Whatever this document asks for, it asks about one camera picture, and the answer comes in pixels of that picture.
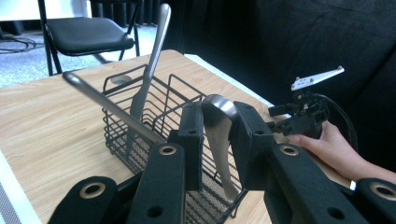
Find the light wood tabletop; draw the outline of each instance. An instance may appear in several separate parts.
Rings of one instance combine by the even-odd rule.
[[[149,56],[143,56],[75,73],[101,91],[106,77],[148,61]],[[170,74],[205,94],[217,93],[252,105],[265,121],[273,120],[268,106],[257,98],[182,54],[165,50],[155,77],[166,82]],[[78,181],[102,175],[120,183],[133,175],[105,145],[101,106],[68,85],[62,76],[2,88],[0,99],[0,149],[43,223]],[[277,135],[276,141],[286,140]],[[228,222],[271,223],[262,197],[263,192],[250,192],[237,218]]]

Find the black wire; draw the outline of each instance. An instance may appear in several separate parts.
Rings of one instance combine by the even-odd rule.
[[[340,115],[346,121],[346,125],[348,127],[349,144],[355,149],[356,152],[359,153],[358,135],[356,134],[356,130],[355,127],[353,126],[352,121],[350,120],[349,116],[344,111],[344,109],[340,105],[338,105],[335,101],[333,101],[332,99],[330,99],[325,95],[315,93],[314,96],[325,99],[338,111],[338,113],[340,113]]]
[[[22,53],[44,47],[44,44],[36,43],[34,40],[29,38],[5,37],[4,39],[0,39],[0,43],[21,43],[24,46],[24,48],[22,49],[0,49],[0,54]]]

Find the wire basket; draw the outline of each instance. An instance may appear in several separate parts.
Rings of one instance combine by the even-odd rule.
[[[108,81],[136,73],[145,66],[142,65],[116,74],[108,77],[105,81],[103,94],[128,114],[133,96],[140,89],[143,77],[112,88],[108,87],[110,85]],[[204,98],[205,95],[202,92],[175,75],[170,75],[167,83],[153,77],[141,122],[154,133],[166,139],[171,130],[178,129],[183,106],[195,101],[202,101]],[[103,112],[105,113],[103,121],[106,124],[106,146],[134,174],[142,172],[148,161],[150,145],[139,136],[129,135],[128,125],[121,119],[106,109],[103,109]],[[207,142],[204,142],[202,164],[203,189],[186,191],[186,222],[223,223],[229,215],[234,216],[232,211],[236,213],[237,206],[247,192],[241,189],[236,168],[230,163],[233,183],[240,190],[240,194],[234,202],[226,198]]]

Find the finger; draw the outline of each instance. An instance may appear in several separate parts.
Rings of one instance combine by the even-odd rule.
[[[310,138],[304,135],[300,135],[298,137],[300,138],[299,145],[301,147],[304,147],[316,154],[317,150],[320,148],[318,139]]]

